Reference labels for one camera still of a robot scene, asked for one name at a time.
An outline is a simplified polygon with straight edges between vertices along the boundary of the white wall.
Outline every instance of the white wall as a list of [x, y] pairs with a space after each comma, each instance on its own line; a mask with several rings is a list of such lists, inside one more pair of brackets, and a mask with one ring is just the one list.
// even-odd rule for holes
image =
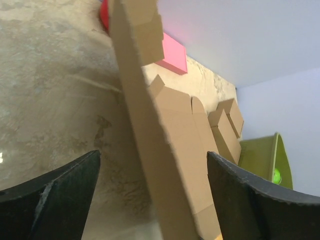
[[319, 0], [158, 0], [166, 33], [236, 85], [320, 67]]
[[320, 68], [237, 91], [243, 138], [279, 132], [295, 190], [320, 196]]

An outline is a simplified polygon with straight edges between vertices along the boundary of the brown cardboard box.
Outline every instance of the brown cardboard box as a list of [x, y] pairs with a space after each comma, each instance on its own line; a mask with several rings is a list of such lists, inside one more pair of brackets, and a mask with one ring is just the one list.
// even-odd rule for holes
[[213, 136], [208, 134], [210, 125], [204, 121], [203, 106], [196, 98], [192, 106], [188, 94], [165, 87], [159, 76], [148, 90], [127, 12], [125, 4], [115, 1], [111, 37], [163, 239], [198, 240], [200, 231], [205, 240], [213, 240], [220, 234], [220, 228], [205, 155], [208, 147], [218, 150]]
[[[128, 20], [132, 24], [142, 66], [165, 58], [162, 41], [164, 39], [161, 16], [157, 10], [157, 0], [123, 0]], [[108, 0], [109, 15], [113, 14], [115, 0]]]
[[241, 145], [223, 108], [210, 112], [208, 120], [219, 150], [219, 154], [234, 164], [238, 164]]
[[221, 101], [219, 102], [217, 109], [224, 109], [236, 137], [240, 138], [244, 126], [244, 118], [242, 117], [236, 100], [232, 98]]

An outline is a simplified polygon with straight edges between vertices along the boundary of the concrete floor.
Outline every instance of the concrete floor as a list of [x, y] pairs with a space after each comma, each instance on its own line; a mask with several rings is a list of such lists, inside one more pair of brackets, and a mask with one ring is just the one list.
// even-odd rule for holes
[[[98, 0], [0, 3], [0, 190], [99, 149], [101, 169], [84, 240], [160, 240]], [[167, 86], [208, 111], [235, 87], [188, 59], [178, 76], [155, 64]]]

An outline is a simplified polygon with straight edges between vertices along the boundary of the pink box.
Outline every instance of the pink box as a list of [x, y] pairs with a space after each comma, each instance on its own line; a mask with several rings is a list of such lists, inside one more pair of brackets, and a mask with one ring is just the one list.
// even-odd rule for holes
[[164, 59], [156, 64], [179, 75], [188, 73], [186, 48], [165, 33], [162, 46]]

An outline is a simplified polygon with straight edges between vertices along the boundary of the green container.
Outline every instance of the green container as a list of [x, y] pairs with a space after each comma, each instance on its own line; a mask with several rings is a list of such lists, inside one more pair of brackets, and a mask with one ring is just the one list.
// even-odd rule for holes
[[292, 176], [284, 142], [279, 133], [243, 140], [238, 166], [272, 182], [275, 168], [281, 174], [282, 187], [293, 189]]

